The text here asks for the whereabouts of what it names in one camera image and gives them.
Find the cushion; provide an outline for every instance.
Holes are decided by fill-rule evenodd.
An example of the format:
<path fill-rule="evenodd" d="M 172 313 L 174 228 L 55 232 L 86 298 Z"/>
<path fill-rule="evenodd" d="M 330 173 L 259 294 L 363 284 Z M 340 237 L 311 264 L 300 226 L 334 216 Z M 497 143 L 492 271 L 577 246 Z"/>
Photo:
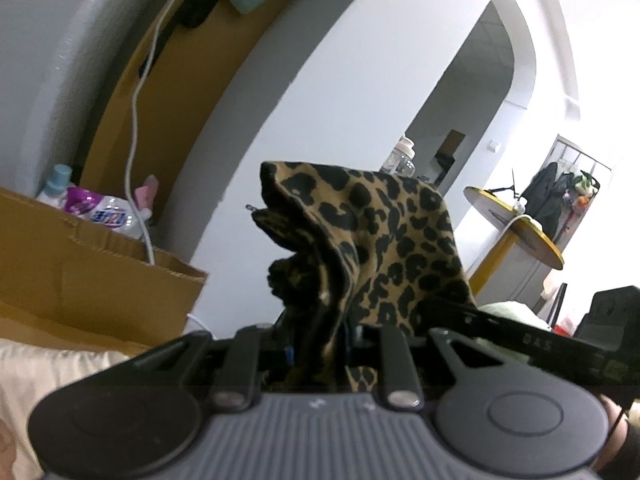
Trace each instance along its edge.
<path fill-rule="evenodd" d="M 0 419 L 17 447 L 15 480 L 43 475 L 27 436 L 27 421 L 37 403 L 62 386 L 126 359 L 113 351 L 52 350 L 0 339 Z"/>
<path fill-rule="evenodd" d="M 482 312 L 485 312 L 487 314 L 491 314 L 492 316 L 503 317 L 505 319 L 511 319 L 513 321 L 520 322 L 524 325 L 533 326 L 535 328 L 539 328 L 540 330 L 551 330 L 549 325 L 543 319 L 540 319 L 538 316 L 536 316 L 527 305 L 518 303 L 517 301 L 501 301 L 500 303 L 489 303 L 479 307 L 478 310 L 481 310 Z M 529 362 L 529 356 L 521 354 L 520 352 L 515 352 L 513 350 L 503 348 L 486 339 L 478 338 L 476 341 L 481 345 L 498 351 L 501 354 L 504 354 L 516 361 L 524 363 Z"/>

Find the round black knob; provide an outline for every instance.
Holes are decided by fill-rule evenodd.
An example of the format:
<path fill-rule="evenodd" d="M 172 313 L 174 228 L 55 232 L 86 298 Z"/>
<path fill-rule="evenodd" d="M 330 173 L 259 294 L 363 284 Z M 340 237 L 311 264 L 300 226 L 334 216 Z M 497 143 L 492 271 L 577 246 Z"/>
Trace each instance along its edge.
<path fill-rule="evenodd" d="M 435 425 L 463 460 L 510 478 L 549 478 L 591 463 L 607 435 L 598 400 L 529 367 L 473 370 L 440 400 Z"/>
<path fill-rule="evenodd" d="M 29 420 L 43 466 L 66 478 L 120 480 L 149 475 L 194 441 L 202 414 L 173 386 L 65 388 Z"/>

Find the leopard print fabric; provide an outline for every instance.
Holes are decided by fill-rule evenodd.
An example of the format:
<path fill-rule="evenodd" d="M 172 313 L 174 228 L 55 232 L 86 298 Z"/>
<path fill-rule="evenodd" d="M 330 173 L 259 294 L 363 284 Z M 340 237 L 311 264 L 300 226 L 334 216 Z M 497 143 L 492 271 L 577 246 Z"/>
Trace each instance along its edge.
<path fill-rule="evenodd" d="M 294 252 L 268 277 L 305 356 L 290 384 L 338 381 L 334 343 L 344 320 L 421 335 L 415 331 L 430 297 L 474 304 L 449 213 L 432 187 L 300 162 L 265 162 L 260 180 L 267 208 L 252 213 L 254 221 Z M 376 373 L 350 368 L 344 379 L 351 390 L 370 390 Z"/>

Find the round table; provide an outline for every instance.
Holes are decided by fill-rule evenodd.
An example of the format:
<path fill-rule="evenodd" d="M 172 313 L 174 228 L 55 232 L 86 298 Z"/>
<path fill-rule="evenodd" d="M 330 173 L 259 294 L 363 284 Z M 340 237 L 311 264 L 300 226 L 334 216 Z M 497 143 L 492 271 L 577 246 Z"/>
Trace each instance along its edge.
<path fill-rule="evenodd" d="M 499 231 L 518 215 L 512 206 L 484 189 L 466 187 L 464 193 L 470 204 Z M 515 244 L 546 266 L 558 270 L 564 267 L 558 247 L 529 218 L 521 218 L 496 242 L 469 279 L 474 295 L 486 285 Z"/>

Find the gray ribbed cover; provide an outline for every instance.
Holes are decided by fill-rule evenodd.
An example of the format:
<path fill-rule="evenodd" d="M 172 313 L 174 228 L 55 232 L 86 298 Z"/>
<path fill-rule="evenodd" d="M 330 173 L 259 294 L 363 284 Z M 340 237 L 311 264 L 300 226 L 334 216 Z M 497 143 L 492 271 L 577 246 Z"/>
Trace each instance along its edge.
<path fill-rule="evenodd" d="M 369 394 L 263 395 L 214 418 L 153 480 L 491 479 L 448 453 L 419 416 L 380 408 Z M 572 480 L 596 478 L 587 470 Z M 46 480 L 60 480 L 46 475 Z"/>

